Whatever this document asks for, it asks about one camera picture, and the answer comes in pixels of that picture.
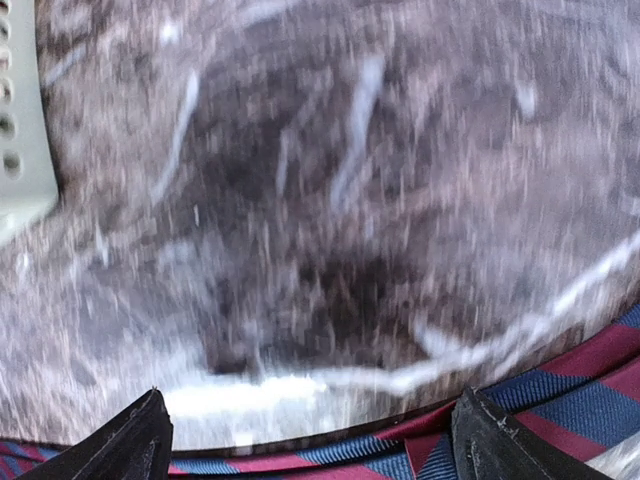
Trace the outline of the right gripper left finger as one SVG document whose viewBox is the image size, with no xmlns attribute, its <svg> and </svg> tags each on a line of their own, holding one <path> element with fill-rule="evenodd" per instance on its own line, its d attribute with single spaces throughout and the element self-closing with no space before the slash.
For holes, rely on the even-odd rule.
<svg viewBox="0 0 640 480">
<path fill-rule="evenodd" d="M 22 474 L 22 479 L 169 478 L 173 425 L 151 389 L 85 440 Z"/>
</svg>

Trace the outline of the red navy striped tie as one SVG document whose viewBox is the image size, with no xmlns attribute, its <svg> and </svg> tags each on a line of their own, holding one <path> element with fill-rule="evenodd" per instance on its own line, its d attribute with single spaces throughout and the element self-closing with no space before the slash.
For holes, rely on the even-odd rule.
<svg viewBox="0 0 640 480">
<path fill-rule="evenodd" d="M 639 431 L 639 312 L 545 365 L 466 389 L 387 430 L 277 455 L 194 456 L 152 389 L 80 443 L 3 441 L 5 479 L 596 479 L 591 461 Z"/>
</svg>

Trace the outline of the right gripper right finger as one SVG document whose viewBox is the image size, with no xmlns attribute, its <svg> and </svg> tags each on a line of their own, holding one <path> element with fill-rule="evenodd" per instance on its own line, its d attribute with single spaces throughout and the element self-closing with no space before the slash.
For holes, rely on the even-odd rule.
<svg viewBox="0 0 640 480">
<path fill-rule="evenodd" d="M 575 395 L 587 407 L 615 398 L 609 387 L 466 387 L 451 416 L 460 479 L 604 479 L 606 476 L 553 447 L 508 413 Z"/>
</svg>

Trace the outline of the green perforated plastic basket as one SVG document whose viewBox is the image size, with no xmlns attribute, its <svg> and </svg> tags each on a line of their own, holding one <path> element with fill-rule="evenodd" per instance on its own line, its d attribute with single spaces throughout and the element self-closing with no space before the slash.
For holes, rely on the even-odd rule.
<svg viewBox="0 0 640 480">
<path fill-rule="evenodd" d="M 40 92 L 35 3 L 1 3 L 1 244 L 47 215 L 59 189 Z"/>
</svg>

